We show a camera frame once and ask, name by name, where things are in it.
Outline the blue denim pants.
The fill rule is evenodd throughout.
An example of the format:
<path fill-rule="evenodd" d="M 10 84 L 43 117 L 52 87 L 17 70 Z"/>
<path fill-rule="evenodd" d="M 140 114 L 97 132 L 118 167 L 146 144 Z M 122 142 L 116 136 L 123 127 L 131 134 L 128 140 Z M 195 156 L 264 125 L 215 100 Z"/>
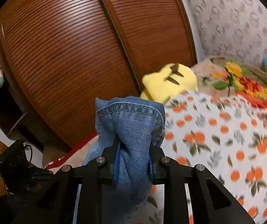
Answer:
<path fill-rule="evenodd" d="M 82 164 L 101 156 L 116 136 L 120 138 L 118 180 L 115 187 L 104 190 L 104 222 L 126 223 L 149 196 L 149 148 L 163 142 L 164 105 L 133 96 L 109 101 L 96 98 L 95 104 L 99 138 Z"/>

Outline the orange-print white blanket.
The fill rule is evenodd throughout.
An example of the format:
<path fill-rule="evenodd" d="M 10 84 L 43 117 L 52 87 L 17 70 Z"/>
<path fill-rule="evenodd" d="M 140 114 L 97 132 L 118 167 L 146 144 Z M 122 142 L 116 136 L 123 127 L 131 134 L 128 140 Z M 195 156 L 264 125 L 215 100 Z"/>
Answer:
<path fill-rule="evenodd" d="M 184 91 L 165 106 L 164 154 L 203 164 L 255 223 L 267 221 L 267 109 L 242 96 Z"/>

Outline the yellow Pikachu plush toy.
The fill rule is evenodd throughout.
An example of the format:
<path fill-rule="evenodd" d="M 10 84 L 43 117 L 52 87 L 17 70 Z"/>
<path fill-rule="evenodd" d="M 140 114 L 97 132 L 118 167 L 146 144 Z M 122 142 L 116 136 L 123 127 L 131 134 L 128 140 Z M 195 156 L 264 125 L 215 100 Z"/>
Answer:
<path fill-rule="evenodd" d="M 194 72 L 179 63 L 167 64 L 159 72 L 144 75 L 142 84 L 144 90 L 140 98 L 162 104 L 183 91 L 198 90 Z"/>

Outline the circle-pattern pink curtain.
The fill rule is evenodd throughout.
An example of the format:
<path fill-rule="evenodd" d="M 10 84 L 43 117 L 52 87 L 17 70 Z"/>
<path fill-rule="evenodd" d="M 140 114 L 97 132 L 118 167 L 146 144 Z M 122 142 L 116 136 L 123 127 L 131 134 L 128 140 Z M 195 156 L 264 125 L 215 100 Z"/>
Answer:
<path fill-rule="evenodd" d="M 267 58 L 267 8 L 259 0 L 187 0 L 205 55 L 260 66 Z"/>

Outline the floral brown blanket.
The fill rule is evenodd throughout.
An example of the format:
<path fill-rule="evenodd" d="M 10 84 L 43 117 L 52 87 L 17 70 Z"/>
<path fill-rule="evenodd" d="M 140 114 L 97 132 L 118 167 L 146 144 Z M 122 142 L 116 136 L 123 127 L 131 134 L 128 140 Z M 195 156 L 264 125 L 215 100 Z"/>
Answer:
<path fill-rule="evenodd" d="M 208 57 L 191 67 L 200 92 L 215 98 L 241 95 L 253 107 L 267 108 L 267 73 L 221 56 Z"/>

